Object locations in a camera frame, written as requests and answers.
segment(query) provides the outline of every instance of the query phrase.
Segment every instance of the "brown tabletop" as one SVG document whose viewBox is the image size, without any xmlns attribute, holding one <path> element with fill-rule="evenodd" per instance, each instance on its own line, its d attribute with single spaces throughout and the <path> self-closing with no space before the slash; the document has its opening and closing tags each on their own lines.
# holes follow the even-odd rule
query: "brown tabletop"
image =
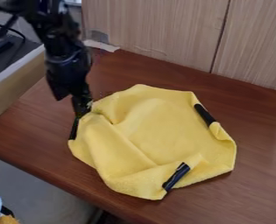
<svg viewBox="0 0 276 224">
<path fill-rule="evenodd" d="M 138 83 L 194 91 L 237 141 L 235 170 L 161 201 L 113 192 L 72 156 L 71 103 L 44 79 L 0 116 L 0 159 L 133 223 L 276 223 L 276 91 L 125 51 L 97 60 L 88 82 L 95 99 Z"/>
</svg>

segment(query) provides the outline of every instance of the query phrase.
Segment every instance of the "black cable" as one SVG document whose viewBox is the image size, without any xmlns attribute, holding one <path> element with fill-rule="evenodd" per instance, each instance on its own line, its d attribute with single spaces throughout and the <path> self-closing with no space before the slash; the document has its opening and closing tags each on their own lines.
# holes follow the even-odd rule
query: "black cable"
<svg viewBox="0 0 276 224">
<path fill-rule="evenodd" d="M 13 28 L 7 28 L 5 27 L 4 25 L 0 24 L 0 27 L 1 28 L 5 28 L 7 29 L 8 31 L 10 32 L 15 32 L 17 35 L 19 35 L 21 38 L 22 38 L 22 42 L 20 43 L 19 47 L 16 49 L 16 51 L 12 54 L 12 56 L 10 57 L 10 59 L 6 62 L 6 67 L 8 67 L 11 62 L 13 61 L 14 57 L 16 56 L 16 54 L 18 54 L 18 52 L 21 50 L 22 46 L 24 45 L 25 41 L 26 41 L 26 36 L 20 32 L 20 31 L 17 31 Z"/>
</svg>

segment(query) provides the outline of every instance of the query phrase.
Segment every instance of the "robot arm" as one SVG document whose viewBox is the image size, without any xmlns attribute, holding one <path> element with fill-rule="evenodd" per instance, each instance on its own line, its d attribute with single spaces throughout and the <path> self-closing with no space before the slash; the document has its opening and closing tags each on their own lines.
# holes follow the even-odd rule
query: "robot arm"
<svg viewBox="0 0 276 224">
<path fill-rule="evenodd" d="M 72 19 L 63 0 L 0 0 L 0 11 L 11 19 L 0 29 L 0 37 L 19 17 L 37 33 L 46 49 L 46 79 L 56 100 L 72 95 L 75 112 L 73 133 L 78 120 L 90 111 L 92 97 L 85 81 L 92 66 L 88 49 L 79 40 L 78 24 Z"/>
</svg>

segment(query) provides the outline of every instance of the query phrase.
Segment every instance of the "yellow cloth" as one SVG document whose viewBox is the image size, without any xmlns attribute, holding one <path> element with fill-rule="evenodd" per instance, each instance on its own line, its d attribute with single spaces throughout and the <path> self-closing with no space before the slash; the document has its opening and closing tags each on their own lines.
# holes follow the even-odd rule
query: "yellow cloth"
<svg viewBox="0 0 276 224">
<path fill-rule="evenodd" d="M 160 200 L 182 162 L 191 170 L 173 188 L 234 168 L 235 142 L 219 122 L 208 128 L 196 103 L 192 92 L 136 85 L 95 102 L 69 148 L 112 190 Z"/>
</svg>

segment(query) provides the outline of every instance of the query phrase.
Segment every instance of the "wooden cabinet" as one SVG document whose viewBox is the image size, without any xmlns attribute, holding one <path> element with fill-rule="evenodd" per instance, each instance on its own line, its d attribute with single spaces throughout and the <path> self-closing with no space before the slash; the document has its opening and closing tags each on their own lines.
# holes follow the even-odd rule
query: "wooden cabinet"
<svg viewBox="0 0 276 224">
<path fill-rule="evenodd" d="M 87 31 L 160 60 L 276 89 L 276 0 L 86 0 Z"/>
<path fill-rule="evenodd" d="M 213 73 L 276 89 L 276 1 L 231 1 Z"/>
<path fill-rule="evenodd" d="M 228 0 L 86 0 L 88 31 L 112 45 L 208 72 Z"/>
</svg>

